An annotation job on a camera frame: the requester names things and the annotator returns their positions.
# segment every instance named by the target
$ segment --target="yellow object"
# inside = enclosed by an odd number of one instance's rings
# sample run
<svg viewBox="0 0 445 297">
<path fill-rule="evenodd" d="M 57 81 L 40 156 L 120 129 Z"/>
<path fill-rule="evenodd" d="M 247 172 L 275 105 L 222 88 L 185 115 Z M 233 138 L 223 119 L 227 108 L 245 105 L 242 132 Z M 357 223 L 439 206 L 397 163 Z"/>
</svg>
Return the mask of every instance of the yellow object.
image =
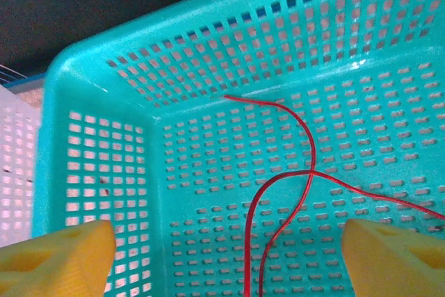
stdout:
<svg viewBox="0 0 445 297">
<path fill-rule="evenodd" d="M 445 296 L 444 240 L 350 219 L 341 249 L 357 297 Z"/>
<path fill-rule="evenodd" d="M 0 248 L 0 296 L 103 296 L 115 249 L 107 220 Z"/>
</svg>

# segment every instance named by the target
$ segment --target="red cable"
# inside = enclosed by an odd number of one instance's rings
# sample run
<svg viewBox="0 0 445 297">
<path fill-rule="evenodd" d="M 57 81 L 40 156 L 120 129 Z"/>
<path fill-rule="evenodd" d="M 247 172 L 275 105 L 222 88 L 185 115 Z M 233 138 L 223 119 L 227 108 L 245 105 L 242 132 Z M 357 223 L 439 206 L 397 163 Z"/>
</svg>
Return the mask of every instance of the red cable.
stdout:
<svg viewBox="0 0 445 297">
<path fill-rule="evenodd" d="M 283 106 L 282 104 L 278 104 L 275 102 L 246 99 L 244 97 L 233 97 L 231 95 L 225 95 L 224 97 L 226 99 L 237 101 L 237 102 L 244 102 L 244 103 L 248 103 L 248 104 L 258 104 L 260 106 L 276 107 L 279 109 L 283 109 L 283 110 L 287 111 L 289 114 L 291 114 L 293 116 L 293 118 L 295 118 L 297 120 L 297 122 L 302 126 L 302 128 L 305 130 L 307 137 L 309 138 L 309 144 L 311 145 L 311 170 L 315 170 L 316 149 L 315 149 L 314 137 L 312 136 L 311 131 L 309 130 L 309 127 L 306 125 L 306 123 L 293 110 L 289 109 L 286 106 Z M 261 297 L 262 291 L 263 291 L 264 264 L 266 263 L 267 254 L 268 254 L 270 248 L 272 247 L 273 242 L 276 240 L 276 238 L 287 227 L 287 225 L 289 225 L 292 222 L 292 220 L 295 218 L 296 214 L 301 210 L 301 207 L 303 206 L 303 204 L 306 200 L 307 194 L 309 193 L 309 190 L 311 188 L 313 178 L 314 178 L 313 175 L 309 175 L 309 177 L 307 178 L 306 187 L 303 190 L 303 194 L 301 195 L 300 201 L 298 202 L 295 209 L 292 211 L 291 215 L 283 223 L 283 225 L 274 233 L 272 239 L 269 241 L 269 243 L 271 243 L 271 245 L 269 246 L 269 244 L 268 244 L 266 247 L 266 250 L 264 251 L 264 254 L 263 254 L 264 261 L 261 260 L 261 267 L 259 269 L 259 291 L 260 291 L 259 294 L 260 294 L 260 297 Z M 248 271 L 244 270 L 244 296 L 250 296 L 250 290 L 251 290 L 250 281 L 251 281 L 251 272 L 250 272 L 250 266 L 249 266 Z"/>
<path fill-rule="evenodd" d="M 292 211 L 291 215 L 285 220 L 285 222 L 282 224 L 282 226 L 274 233 L 273 237 L 270 239 L 270 241 L 268 242 L 266 249 L 264 250 L 263 256 L 261 258 L 261 266 L 259 268 L 259 297 L 263 296 L 263 278 L 264 278 L 264 266 L 267 260 L 267 254 L 270 251 L 270 249 L 273 246 L 274 241 L 276 240 L 276 238 L 281 234 L 281 232 L 291 223 L 291 221 L 295 218 L 296 214 L 300 211 L 301 206 L 303 205 L 303 202 L 305 201 L 305 198 L 307 197 L 307 194 L 309 192 L 309 189 L 311 187 L 311 182 L 313 179 L 314 175 L 317 175 L 319 177 L 324 177 L 332 182 L 335 182 L 347 189 L 349 189 L 352 192 L 361 194 L 361 195 L 365 195 L 368 197 L 372 197 L 375 198 L 377 200 L 387 200 L 390 202 L 395 202 L 398 204 L 402 204 L 405 205 L 407 207 L 411 207 L 413 209 L 417 209 L 419 211 L 425 212 L 427 214 L 430 214 L 431 216 L 434 216 L 436 218 L 445 220 L 445 216 L 438 214 L 435 211 L 426 209 L 424 207 L 421 207 L 417 204 L 412 204 L 410 202 L 404 201 L 404 200 L 399 200 L 397 198 L 391 198 L 389 196 L 385 196 L 385 195 L 378 195 L 378 194 L 374 194 L 374 193 L 369 193 L 367 191 L 362 191 L 358 188 L 355 188 L 335 177 L 332 177 L 330 175 L 327 175 L 325 173 L 321 173 L 318 171 L 315 171 L 315 157 L 316 157 L 316 148 L 315 148 L 315 142 L 314 139 L 312 137 L 312 134 L 309 130 L 309 128 L 307 127 L 307 125 L 302 121 L 302 119 L 296 114 L 294 113 L 291 109 L 282 106 L 281 104 L 277 104 L 275 102 L 265 102 L 265 101 L 259 101 L 259 100 L 253 100 L 253 99 L 246 99 L 246 98 L 241 98 L 241 97 L 232 97 L 230 95 L 225 95 L 225 98 L 230 99 L 230 100 L 234 100 L 234 101 L 238 101 L 238 102 L 245 102 L 245 103 L 251 103 L 251 104 L 258 104 L 260 106 L 274 106 L 280 109 L 283 109 L 285 111 L 287 111 L 288 113 L 290 113 L 297 121 L 298 123 L 303 127 L 303 129 L 305 130 L 307 136 L 309 137 L 309 142 L 311 144 L 311 169 L 310 170 L 299 170 L 299 171 L 293 171 L 293 172 L 284 172 L 281 174 L 278 174 L 272 178 L 270 178 L 265 184 L 263 184 L 263 186 L 257 191 L 257 193 L 255 194 L 255 197 L 250 205 L 249 208 L 249 212 L 248 212 L 248 217 L 247 217 L 247 222 L 246 222 L 246 226 L 245 226 L 245 241 L 244 241 L 244 296 L 245 297 L 250 297 L 250 292 L 251 292 L 251 288 L 250 288 L 250 283 L 251 283 L 251 271 L 250 271 L 250 253 L 251 253 L 251 249 L 250 249 L 250 244 L 251 244 L 251 238 L 252 238 L 252 221 L 253 221 L 253 216 L 254 216 L 254 211 L 258 205 L 258 202 L 261 198 L 261 196 L 264 194 L 264 192 L 272 185 L 274 184 L 276 181 L 284 179 L 285 177 L 292 177 L 292 176 L 297 176 L 297 175 L 306 175 L 308 174 L 308 180 L 306 183 L 306 187 L 303 191 L 302 197 L 300 199 L 300 201 L 298 202 L 297 206 L 295 207 L 295 209 Z"/>
<path fill-rule="evenodd" d="M 250 281 L 246 281 L 246 278 L 250 277 L 250 256 L 251 256 L 251 247 L 250 247 L 250 240 L 252 238 L 252 221 L 253 221 L 253 216 L 254 216 L 254 211 L 255 208 L 258 205 L 258 202 L 260 200 L 260 198 L 262 197 L 262 195 L 264 194 L 264 192 L 270 187 L 272 186 L 272 184 L 274 184 L 276 181 L 279 181 L 281 179 L 284 179 L 286 177 L 295 177 L 297 175 L 316 175 L 318 177 L 323 177 L 325 179 L 328 179 L 332 182 L 335 182 L 336 184 L 339 184 L 340 186 L 345 187 L 346 189 L 352 191 L 353 193 L 357 193 L 360 195 L 364 195 L 370 198 L 375 198 L 376 200 L 386 200 L 386 201 L 390 201 L 390 202 L 394 202 L 394 203 L 398 203 L 401 205 L 405 205 L 406 207 L 410 207 L 419 211 L 422 211 L 426 214 L 429 214 L 435 218 L 438 219 L 442 219 L 445 220 L 445 215 L 439 214 L 433 210 L 429 210 L 427 208 L 424 208 L 420 205 L 414 204 L 414 203 L 410 203 L 404 200 L 400 200 L 398 198 L 392 198 L 389 196 L 385 196 L 385 195 L 378 195 L 378 194 L 374 194 L 374 193 L 369 193 L 368 191 L 363 191 L 359 188 L 355 188 L 354 186 L 351 186 L 343 181 L 341 181 L 340 179 L 337 179 L 336 177 L 333 177 L 331 175 L 319 172 L 317 170 L 296 170 L 296 171 L 291 171 L 291 172 L 283 172 L 281 174 L 275 175 L 274 177 L 271 177 L 266 183 L 263 184 L 263 186 L 261 186 L 261 188 L 257 191 L 257 193 L 255 194 L 252 203 L 250 204 L 250 208 L 249 208 L 249 212 L 248 212 L 248 216 L 247 216 L 247 221 L 245 224 L 245 239 L 244 239 L 244 287 L 246 288 L 248 285 L 250 286 Z M 263 254 L 263 259 L 261 259 L 261 265 L 264 268 L 264 254 Z M 262 290 L 259 290 L 259 295 L 262 296 Z M 250 297 L 250 294 L 246 294 L 244 293 L 245 297 Z"/>
</svg>

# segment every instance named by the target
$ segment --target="white surface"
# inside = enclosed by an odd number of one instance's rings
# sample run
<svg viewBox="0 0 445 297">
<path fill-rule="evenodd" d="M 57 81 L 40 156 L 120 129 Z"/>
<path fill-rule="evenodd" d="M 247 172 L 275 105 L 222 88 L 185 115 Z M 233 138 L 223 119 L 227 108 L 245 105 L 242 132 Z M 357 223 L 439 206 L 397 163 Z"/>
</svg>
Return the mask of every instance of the white surface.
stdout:
<svg viewBox="0 0 445 297">
<path fill-rule="evenodd" d="M 0 247 L 31 235 L 40 113 L 0 86 Z"/>
</svg>

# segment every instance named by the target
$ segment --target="wire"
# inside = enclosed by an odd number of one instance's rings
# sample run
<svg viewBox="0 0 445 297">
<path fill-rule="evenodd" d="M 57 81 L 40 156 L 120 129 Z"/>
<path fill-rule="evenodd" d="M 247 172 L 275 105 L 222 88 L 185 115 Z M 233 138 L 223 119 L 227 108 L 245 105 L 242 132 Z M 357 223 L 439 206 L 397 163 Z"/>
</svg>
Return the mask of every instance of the wire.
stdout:
<svg viewBox="0 0 445 297">
<path fill-rule="evenodd" d="M 3 70 L 0 70 L 0 76 L 2 77 L 3 80 L 9 80 L 9 79 L 18 80 L 19 79 L 19 78 L 14 77 L 11 74 L 4 72 Z"/>
<path fill-rule="evenodd" d="M 19 75 L 19 76 L 21 76 L 21 77 L 23 77 L 23 78 L 26 78 L 26 76 L 24 76 L 24 75 L 21 74 L 20 72 L 14 71 L 13 69 L 11 69 L 11 68 L 9 68 L 9 67 L 3 65 L 3 64 L 0 64 L 0 67 L 2 67 L 2 68 L 5 69 L 5 70 L 11 71 L 12 73 L 15 73 L 15 74 L 17 74 L 17 75 Z"/>
<path fill-rule="evenodd" d="M 272 186 L 276 181 L 279 181 L 279 180 L 284 179 L 286 177 L 295 177 L 295 176 L 298 176 L 298 175 L 315 175 L 315 176 L 318 176 L 318 177 L 322 177 L 324 179 L 330 180 L 331 182 L 339 184 L 340 186 L 345 187 L 346 189 L 348 189 L 349 191 L 352 191 L 353 193 L 357 193 L 357 194 L 364 195 L 364 196 L 367 196 L 367 197 L 370 197 L 370 198 L 374 198 L 376 200 L 386 200 L 386 201 L 394 202 L 394 203 L 397 203 L 397 204 L 405 205 L 406 207 L 422 211 L 425 214 L 428 214 L 428 215 L 433 216 L 435 218 L 445 220 L 445 215 L 439 214 L 436 211 L 429 210 L 429 209 L 424 208 L 424 207 L 422 207 L 422 206 L 420 206 L 418 204 L 414 204 L 414 203 L 411 203 L 411 202 L 400 200 L 398 198 L 392 198 L 390 196 L 379 195 L 379 194 L 370 193 L 368 191 L 363 191 L 362 189 L 359 189 L 359 188 L 356 188 L 354 186 L 351 186 L 350 184 L 347 184 L 347 183 L 341 181 L 340 179 L 337 179 L 336 177 L 333 177 L 331 175 L 319 172 L 317 170 L 296 170 L 296 171 L 290 171 L 290 172 L 283 172 L 281 174 L 278 174 L 278 175 L 275 175 L 275 176 L 271 177 L 266 183 L 264 183 L 263 186 L 261 186 L 261 188 L 257 191 L 257 193 L 255 194 L 255 196 L 253 198 L 252 203 L 250 204 L 250 208 L 249 208 L 249 212 L 248 212 L 248 216 L 247 216 L 247 221 L 246 221 L 246 224 L 245 224 L 245 239 L 244 239 L 244 280 L 245 280 L 244 284 L 245 284 L 245 287 L 247 285 L 250 285 L 250 263 L 251 263 L 251 259 L 250 259 L 250 256 L 251 256 L 250 241 L 251 241 L 251 238 L 252 238 L 252 231 L 251 231 L 251 229 L 252 229 L 252 221 L 253 221 L 253 217 L 254 217 L 254 212 L 255 212 L 255 209 L 256 209 L 256 207 L 258 205 L 258 202 L 259 202 L 260 198 L 262 197 L 262 195 L 264 194 L 264 192 L 270 186 Z M 263 267 L 264 267 L 264 262 L 266 261 L 266 258 L 264 257 L 264 254 L 263 254 L 263 258 L 261 259 L 261 265 Z M 259 295 L 260 296 L 263 295 L 262 289 L 259 290 Z"/>
<path fill-rule="evenodd" d="M 284 111 L 287 111 L 289 114 L 291 114 L 293 116 L 293 118 L 295 118 L 297 120 L 298 124 L 305 130 L 305 133 L 306 133 L 306 135 L 307 135 L 307 137 L 309 139 L 309 144 L 311 145 L 311 170 L 315 170 L 315 165 L 316 165 L 316 148 L 315 148 L 314 137 L 312 136 L 311 131 L 309 130 L 309 127 L 306 125 L 305 121 L 303 121 L 302 118 L 297 115 L 297 113 L 295 113 L 290 108 L 288 108 L 286 106 L 283 106 L 282 104 L 278 104 L 276 102 L 261 101 L 261 100 L 255 100 L 255 99 L 247 99 L 247 98 L 244 98 L 244 97 L 233 97 L 231 95 L 225 95 L 224 97 L 226 99 L 237 101 L 237 102 L 243 102 L 243 103 L 249 103 L 249 104 L 258 104 L 260 106 L 276 107 L 276 108 L 279 108 L 279 109 L 283 109 Z M 309 190 L 311 188 L 312 179 L 313 178 L 314 178 L 313 175 L 309 175 L 309 177 L 307 178 L 306 186 L 305 186 L 305 189 L 303 190 L 303 194 L 300 197 L 300 201 L 298 202 L 298 204 L 296 205 L 296 207 L 292 211 L 291 215 L 289 215 L 289 217 L 284 221 L 283 225 L 274 233 L 274 235 L 270 239 L 269 243 L 272 243 L 272 245 L 273 245 L 274 240 L 276 240 L 276 238 L 281 234 L 281 232 L 286 228 L 286 226 L 289 225 L 292 222 L 292 220 L 295 218 L 296 214 L 301 210 L 301 207 L 305 203 L 307 194 L 309 194 Z M 271 247 L 272 246 L 266 247 L 266 250 L 264 251 L 263 257 L 267 258 L 267 254 L 268 254 L 268 252 L 269 252 Z M 244 282 L 249 282 L 249 284 L 246 284 L 246 283 L 244 284 L 244 294 L 245 294 L 245 296 L 250 296 L 250 292 L 251 292 L 251 288 L 250 288 L 251 273 L 250 273 L 250 270 L 249 271 L 244 270 L 244 273 L 245 273 Z M 264 276 L 264 266 L 260 267 L 259 276 L 260 276 L 260 278 L 259 278 L 259 290 L 263 291 L 263 289 L 262 289 L 262 287 L 263 287 L 262 277 Z"/>
<path fill-rule="evenodd" d="M 344 186 L 345 188 L 349 189 L 352 192 L 361 194 L 361 195 L 365 195 L 371 198 L 375 198 L 377 200 L 387 200 L 390 202 L 395 202 L 401 205 L 405 205 L 407 207 L 411 207 L 413 209 L 417 209 L 419 211 L 425 212 L 427 214 L 430 214 L 431 216 L 434 216 L 436 218 L 439 219 L 443 219 L 445 220 L 445 216 L 438 214 L 435 211 L 426 209 L 422 206 L 419 206 L 417 204 L 412 204 L 410 202 L 404 201 L 404 200 L 399 200 L 397 198 L 391 198 L 389 196 L 385 196 L 385 195 L 378 195 L 378 194 L 374 194 L 374 193 L 369 193 L 367 191 L 362 191 L 358 188 L 355 188 L 335 177 L 332 177 L 330 175 L 327 175 L 325 173 L 321 173 L 318 171 L 315 171 L 315 163 L 316 163 L 316 148 L 315 148 L 315 142 L 314 142 L 314 138 L 309 130 L 309 128 L 307 127 L 307 125 L 304 123 L 304 121 L 296 114 L 294 113 L 291 109 L 275 103 L 275 102 L 266 102 L 266 101 L 261 101 L 261 100 L 255 100 L 255 99 L 247 99 L 247 98 L 242 98 L 242 97 L 233 97 L 231 95 L 225 95 L 224 96 L 226 99 L 230 99 L 233 101 L 237 101 L 237 102 L 244 102 L 244 103 L 251 103 L 251 104 L 258 104 L 260 106 L 274 106 L 277 107 L 279 109 L 283 109 L 285 111 L 287 111 L 288 113 L 290 113 L 297 121 L 298 123 L 303 127 L 303 129 L 305 130 L 305 133 L 307 134 L 308 138 L 309 138 L 309 142 L 311 145 L 311 169 L 310 170 L 299 170 L 299 171 L 293 171 L 293 172 L 284 172 L 281 174 L 278 174 L 272 178 L 270 178 L 265 184 L 263 184 L 263 186 L 257 191 L 257 193 L 255 194 L 254 200 L 252 201 L 250 208 L 249 208 L 249 212 L 248 212 L 248 217 L 247 217 L 247 222 L 246 222 L 246 226 L 245 226 L 245 241 L 244 241 L 244 296 L 245 297 L 250 297 L 251 294 L 251 287 L 250 287 L 250 283 L 251 283 L 251 268 L 250 268 L 250 253 L 251 253 L 251 248 L 250 248 L 250 244 L 251 244 L 251 239 L 252 239 L 252 221 L 253 221 L 253 216 L 254 216 L 254 211 L 258 205 L 258 202 L 261 198 L 261 196 L 264 194 L 264 192 L 272 185 L 274 184 L 276 181 L 284 179 L 286 177 L 292 177 L 292 176 L 297 176 L 297 175 L 309 175 L 307 183 L 306 183 L 306 187 L 303 191 L 303 194 L 300 198 L 300 201 L 298 202 L 298 204 L 296 205 L 296 207 L 294 208 L 294 210 L 292 211 L 291 215 L 289 215 L 289 217 L 284 221 L 284 223 L 280 226 L 280 228 L 274 233 L 274 235 L 272 236 L 272 238 L 270 239 L 270 241 L 267 243 L 267 246 L 263 252 L 263 256 L 261 258 L 261 265 L 259 267 L 259 297 L 263 296 L 263 281 L 264 281 L 264 268 L 265 268 L 265 264 L 266 264 L 266 260 L 267 260 L 267 255 L 268 252 L 270 251 L 270 249 L 273 247 L 273 244 L 275 242 L 275 240 L 277 239 L 277 237 L 282 233 L 282 231 L 292 222 L 292 220 L 295 218 L 296 214 L 300 211 L 306 197 L 307 194 L 309 193 L 310 187 L 312 185 L 312 179 L 314 177 L 314 175 L 317 175 L 319 177 L 324 177 L 325 179 L 328 179 L 332 182 L 335 182 L 341 186 Z"/>
</svg>

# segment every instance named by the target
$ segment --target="basket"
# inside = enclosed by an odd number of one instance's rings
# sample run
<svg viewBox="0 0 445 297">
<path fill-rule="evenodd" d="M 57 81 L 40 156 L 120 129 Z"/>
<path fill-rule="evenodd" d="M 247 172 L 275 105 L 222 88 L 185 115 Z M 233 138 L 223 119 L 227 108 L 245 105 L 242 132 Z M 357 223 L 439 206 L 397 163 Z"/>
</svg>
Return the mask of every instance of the basket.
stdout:
<svg viewBox="0 0 445 297">
<path fill-rule="evenodd" d="M 39 113 L 0 86 L 0 247 L 31 236 Z"/>
<path fill-rule="evenodd" d="M 188 0 L 72 45 L 53 62 L 33 235 L 113 221 L 107 296 L 235 296 L 243 228 L 268 178 L 309 165 L 444 212 L 442 0 Z M 306 179 L 264 196 L 253 276 Z M 353 296 L 342 228 L 365 218 L 444 237 L 441 223 L 316 178 L 270 253 L 275 294 Z"/>
</svg>

